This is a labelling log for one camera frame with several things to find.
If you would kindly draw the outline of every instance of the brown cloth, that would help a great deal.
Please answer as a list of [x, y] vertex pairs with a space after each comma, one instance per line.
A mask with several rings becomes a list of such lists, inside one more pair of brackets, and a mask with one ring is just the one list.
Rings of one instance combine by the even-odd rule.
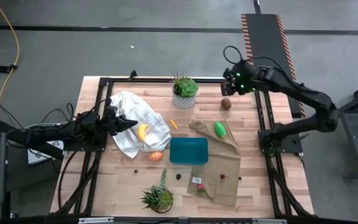
[[[197, 131], [198, 137], [208, 139], [208, 162], [205, 165], [194, 165], [191, 172], [187, 192], [212, 202], [236, 206], [237, 189], [240, 173], [240, 151], [226, 121], [220, 121], [226, 129], [226, 136], [219, 138], [215, 133], [214, 124], [197, 121], [189, 124]], [[200, 194], [198, 184], [193, 183], [193, 177], [201, 178], [201, 183], [208, 195]]]

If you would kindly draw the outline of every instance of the checkered towel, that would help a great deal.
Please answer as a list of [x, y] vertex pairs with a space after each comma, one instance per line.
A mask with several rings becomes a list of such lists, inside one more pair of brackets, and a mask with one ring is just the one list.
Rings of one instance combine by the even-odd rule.
[[[139, 96], [122, 91], [111, 97], [111, 106], [118, 108], [117, 115], [125, 115], [127, 119], [138, 121], [137, 125], [118, 133], [112, 138], [122, 152], [134, 158], [139, 150], [145, 152], [162, 151], [171, 139], [170, 129], [159, 113]], [[145, 141], [137, 137], [139, 125], [148, 124]]]

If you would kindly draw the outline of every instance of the wooden table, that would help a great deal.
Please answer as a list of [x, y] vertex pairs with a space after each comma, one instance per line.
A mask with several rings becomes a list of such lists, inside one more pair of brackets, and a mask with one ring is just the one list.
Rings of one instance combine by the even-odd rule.
[[[93, 107], [99, 78], [84, 77], [76, 113], [87, 111]], [[172, 103], [171, 83], [115, 83], [112, 90], [113, 94], [125, 90], [142, 97], [155, 112], [162, 115], [172, 129], [172, 137], [195, 137], [195, 131], [188, 127], [192, 121], [214, 122], [225, 119], [241, 150], [240, 175], [242, 180], [239, 180], [236, 207], [213, 204], [207, 199], [186, 192], [191, 166], [173, 165], [169, 161], [169, 150], [164, 151], [162, 161], [158, 162], [149, 161], [149, 153], [146, 152], [139, 152], [134, 159], [131, 159], [120, 151], [112, 137], [109, 136], [99, 166], [92, 216], [273, 217], [265, 158], [260, 153], [257, 138], [259, 119], [253, 93], [244, 96], [230, 96], [232, 108], [229, 111], [223, 111], [220, 105], [222, 96], [218, 84], [200, 84], [196, 104], [187, 110], [178, 109]], [[275, 121], [291, 122], [287, 97], [281, 93], [270, 93], [270, 97]], [[175, 120], [178, 126], [177, 130], [172, 128], [170, 119]], [[78, 185], [83, 157], [84, 152], [77, 153], [68, 165], [62, 184], [63, 203]], [[296, 156], [288, 154], [282, 154], [282, 159], [288, 188], [302, 206], [313, 213], [301, 161]], [[140, 202], [142, 191], [159, 183], [164, 168], [168, 169], [167, 188], [174, 194], [172, 209], [165, 214], [142, 209], [144, 207]], [[177, 174], [181, 174], [180, 180], [176, 180]], [[284, 211], [281, 190], [278, 190], [277, 193], [280, 208]], [[87, 193], [84, 194], [82, 209], [85, 207], [86, 197]], [[57, 209], [57, 192], [55, 192], [51, 212]]]

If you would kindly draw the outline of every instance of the yellow banana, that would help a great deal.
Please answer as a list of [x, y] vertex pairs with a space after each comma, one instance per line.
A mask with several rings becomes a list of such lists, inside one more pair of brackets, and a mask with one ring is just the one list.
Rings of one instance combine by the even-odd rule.
[[138, 137], [141, 141], [144, 141], [146, 129], [147, 129], [147, 124], [141, 124], [141, 125], [139, 125], [139, 129], [137, 130], [137, 137]]

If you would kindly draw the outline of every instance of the teal container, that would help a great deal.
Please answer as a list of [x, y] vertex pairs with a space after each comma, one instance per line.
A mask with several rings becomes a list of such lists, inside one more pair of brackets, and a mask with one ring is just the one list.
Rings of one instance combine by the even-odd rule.
[[172, 138], [169, 160], [173, 164], [206, 164], [208, 140], [206, 138]]

